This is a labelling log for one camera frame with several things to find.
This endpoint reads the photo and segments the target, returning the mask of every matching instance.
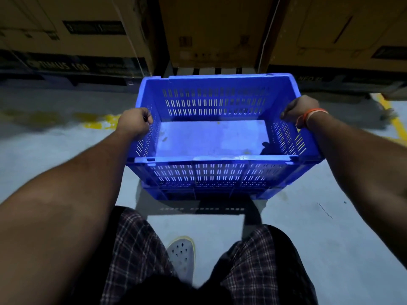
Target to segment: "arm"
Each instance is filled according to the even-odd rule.
[[[318,107],[317,100],[301,96],[281,117],[295,122]],[[320,111],[312,113],[306,123],[341,189],[407,267],[407,148]]]
[[[146,108],[125,111],[115,132],[0,205],[0,304],[54,304],[68,292],[104,234],[130,143],[152,122]]]

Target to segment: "left hand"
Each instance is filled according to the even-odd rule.
[[[120,116],[116,131],[128,133],[133,139],[141,139],[149,132],[152,123],[153,117],[147,108],[133,108]]]

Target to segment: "crate bottom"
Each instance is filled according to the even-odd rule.
[[[281,154],[264,120],[162,122],[157,157]]]

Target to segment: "blue plastic crate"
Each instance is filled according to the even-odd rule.
[[[287,73],[144,78],[136,107],[154,123],[127,166],[159,200],[269,199],[323,160],[311,132],[280,120],[299,96]]]

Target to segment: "hand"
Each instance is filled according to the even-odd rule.
[[[302,118],[298,118],[304,115],[304,113],[306,113],[308,110],[315,108],[319,108],[319,102],[312,97],[303,95],[289,103],[281,113],[280,118],[286,122],[292,123],[296,123],[298,120],[297,127],[303,128],[304,120]]]
[[[149,132],[152,123],[153,117],[147,108],[133,108],[120,116],[116,131],[130,134],[132,139],[142,139]]]

